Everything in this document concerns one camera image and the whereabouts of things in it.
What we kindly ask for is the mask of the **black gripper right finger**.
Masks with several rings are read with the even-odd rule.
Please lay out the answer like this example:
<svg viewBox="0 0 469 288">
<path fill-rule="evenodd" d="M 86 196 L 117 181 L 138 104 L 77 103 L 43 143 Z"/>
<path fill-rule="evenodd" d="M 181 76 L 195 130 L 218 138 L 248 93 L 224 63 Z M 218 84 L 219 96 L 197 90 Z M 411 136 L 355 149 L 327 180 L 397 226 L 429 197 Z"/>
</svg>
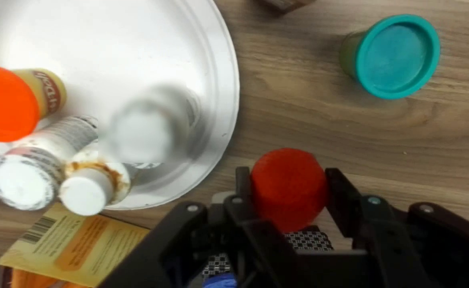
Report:
<svg viewBox="0 0 469 288">
<path fill-rule="evenodd" d="M 469 288 L 469 220 L 432 202 L 399 210 L 362 194 L 338 168 L 325 175 L 328 213 L 367 252 L 384 288 Z"/>
</svg>

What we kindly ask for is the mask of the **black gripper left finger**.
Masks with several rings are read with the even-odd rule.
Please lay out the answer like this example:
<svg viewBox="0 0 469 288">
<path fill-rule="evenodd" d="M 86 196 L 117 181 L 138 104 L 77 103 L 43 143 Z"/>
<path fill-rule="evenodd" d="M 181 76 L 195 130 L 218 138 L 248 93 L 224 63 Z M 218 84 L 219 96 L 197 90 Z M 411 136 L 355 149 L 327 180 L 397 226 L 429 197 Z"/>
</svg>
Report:
<svg viewBox="0 0 469 288">
<path fill-rule="evenodd" d="M 250 170 L 210 207 L 176 205 L 102 280 L 102 288 L 186 288 L 213 255 L 224 253 L 238 288 L 307 288 L 301 258 L 254 208 Z"/>
</svg>

